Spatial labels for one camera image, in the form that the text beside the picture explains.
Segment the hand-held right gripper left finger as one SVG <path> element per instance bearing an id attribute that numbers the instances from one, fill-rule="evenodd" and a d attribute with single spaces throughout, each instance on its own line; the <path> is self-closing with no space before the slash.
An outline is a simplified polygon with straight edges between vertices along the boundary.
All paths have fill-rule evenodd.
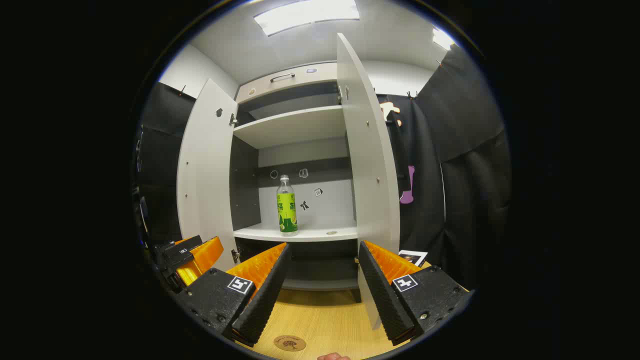
<path id="1" fill-rule="evenodd" d="M 291 246 L 278 244 L 223 271 L 212 267 L 174 297 L 207 332 L 253 347 L 274 309 L 291 264 Z"/>

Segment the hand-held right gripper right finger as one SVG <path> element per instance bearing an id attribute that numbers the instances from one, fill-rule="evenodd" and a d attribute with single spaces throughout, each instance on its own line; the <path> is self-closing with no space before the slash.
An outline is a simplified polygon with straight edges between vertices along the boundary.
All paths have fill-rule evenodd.
<path id="1" fill-rule="evenodd" d="M 440 267 L 419 268 L 370 241 L 360 242 L 358 264 L 393 346 L 429 337 L 466 308 L 474 294 Z"/>

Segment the round wooden coaster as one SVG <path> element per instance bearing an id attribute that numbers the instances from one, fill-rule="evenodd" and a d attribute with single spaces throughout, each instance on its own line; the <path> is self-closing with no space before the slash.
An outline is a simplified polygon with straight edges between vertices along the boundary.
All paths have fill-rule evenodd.
<path id="1" fill-rule="evenodd" d="M 274 338 L 273 344 L 278 349 L 288 352 L 302 351 L 307 347 L 306 341 L 295 335 L 279 335 Z"/>

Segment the white cabinet door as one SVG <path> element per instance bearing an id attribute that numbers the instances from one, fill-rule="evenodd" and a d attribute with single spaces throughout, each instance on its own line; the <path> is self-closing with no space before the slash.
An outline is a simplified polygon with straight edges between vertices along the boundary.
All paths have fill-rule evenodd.
<path id="1" fill-rule="evenodd" d="M 400 247 L 400 204 L 393 148 L 384 112 L 354 48 L 336 40 L 337 84 L 352 168 L 356 234 L 393 253 Z"/>
<path id="2" fill-rule="evenodd" d="M 218 238 L 222 255 L 215 268 L 235 265 L 230 168 L 238 103 L 212 79 L 206 80 L 190 112 L 180 145 L 176 204 L 183 239 Z"/>

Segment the green label clear bottle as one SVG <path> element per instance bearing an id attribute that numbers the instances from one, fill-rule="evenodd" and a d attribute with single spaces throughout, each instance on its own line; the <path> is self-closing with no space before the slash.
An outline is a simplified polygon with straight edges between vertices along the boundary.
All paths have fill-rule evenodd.
<path id="1" fill-rule="evenodd" d="M 286 174 L 281 175 L 279 178 L 279 187 L 276 191 L 276 206 L 280 234 L 284 237 L 297 235 L 297 201 L 290 178 Z"/>

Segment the white and grey cabinet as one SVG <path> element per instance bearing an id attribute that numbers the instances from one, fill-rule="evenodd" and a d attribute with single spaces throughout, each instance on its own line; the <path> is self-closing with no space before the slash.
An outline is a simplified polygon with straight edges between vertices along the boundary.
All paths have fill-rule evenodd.
<path id="1" fill-rule="evenodd" d="M 361 301 L 352 164 L 338 80 L 238 104 L 230 155 L 236 264 L 290 242 L 283 288 L 350 292 Z M 277 189 L 294 189 L 297 235 L 281 235 Z"/>

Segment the black backdrop cloth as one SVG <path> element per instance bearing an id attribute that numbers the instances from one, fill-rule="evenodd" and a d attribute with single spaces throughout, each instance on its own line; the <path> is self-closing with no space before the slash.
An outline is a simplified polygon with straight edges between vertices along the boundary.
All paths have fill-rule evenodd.
<path id="1" fill-rule="evenodd" d="M 476 289 L 502 237 L 511 197 L 505 124 L 486 75 L 453 45 L 416 96 L 374 90 L 396 168 L 398 252 L 428 252 L 426 262 Z M 185 239 L 176 198 L 179 151 L 197 98 L 180 101 L 173 88 L 158 84 L 141 114 L 133 164 L 150 246 Z"/>

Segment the large ceiling light panel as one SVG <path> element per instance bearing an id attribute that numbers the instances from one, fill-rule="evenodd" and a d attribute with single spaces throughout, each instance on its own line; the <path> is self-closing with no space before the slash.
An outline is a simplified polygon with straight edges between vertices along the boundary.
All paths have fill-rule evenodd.
<path id="1" fill-rule="evenodd" d="M 360 18 L 355 0 L 300 0 L 274 7 L 253 17 L 267 36 L 313 23 Z"/>

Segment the small ceiling light panel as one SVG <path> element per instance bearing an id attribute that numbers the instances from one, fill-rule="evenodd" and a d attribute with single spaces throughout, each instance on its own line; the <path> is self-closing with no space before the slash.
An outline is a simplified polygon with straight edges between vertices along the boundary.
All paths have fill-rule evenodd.
<path id="1" fill-rule="evenodd" d="M 434 27 L 432 31 L 432 41 L 446 51 L 450 51 L 455 45 L 455 41 L 445 31 Z"/>

